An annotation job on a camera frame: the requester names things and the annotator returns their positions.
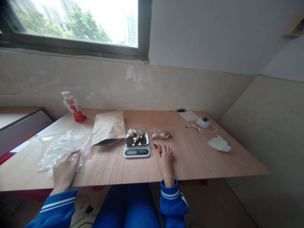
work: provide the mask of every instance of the cotton glove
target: cotton glove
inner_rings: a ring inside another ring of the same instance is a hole
[[[219,135],[216,138],[211,139],[207,143],[209,146],[218,151],[228,152],[231,150],[231,147],[228,146],[228,143]]]

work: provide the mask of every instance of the small plastic bag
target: small plastic bag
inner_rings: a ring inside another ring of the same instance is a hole
[[[57,159],[75,149],[80,148],[77,172],[81,170],[84,162],[91,158],[91,131],[74,132],[70,130],[38,139],[42,144],[43,151],[38,161],[38,165],[40,165],[38,172],[48,171],[49,174],[52,174],[53,165],[56,164]],[[74,154],[69,161],[72,162],[75,157],[76,154]]]
[[[153,139],[171,139],[173,138],[172,128],[150,128]]]

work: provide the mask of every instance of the hand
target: hand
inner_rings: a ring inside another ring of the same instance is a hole
[[[79,162],[79,151],[80,149],[77,149],[63,155],[53,166],[54,190],[51,192],[50,196],[69,190]],[[73,162],[69,162],[69,159],[73,154],[77,154],[76,158]]]
[[[162,177],[165,182],[165,187],[173,187],[175,183],[173,175],[173,160],[174,153],[172,148],[165,146],[161,143],[159,145],[162,148],[162,153],[160,153],[159,148],[157,149],[157,163],[158,167],[161,170]]]

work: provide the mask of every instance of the white wall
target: white wall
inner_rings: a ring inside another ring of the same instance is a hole
[[[263,74],[304,82],[304,35],[290,40],[263,69]]]
[[[271,172],[227,178],[259,228],[304,227],[304,83],[258,77],[219,124]]]
[[[299,0],[153,0],[150,64],[260,74]]]
[[[218,120],[252,75],[0,51],[0,106],[42,106],[68,113],[62,91],[83,108],[204,110]]]

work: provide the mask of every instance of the sky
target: sky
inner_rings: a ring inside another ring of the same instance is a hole
[[[53,6],[60,16],[63,15],[60,0],[32,0],[38,11],[43,12],[41,5]],[[138,15],[137,0],[74,0],[82,12],[90,10],[93,18],[106,30],[113,43],[123,40],[122,15],[124,12]]]

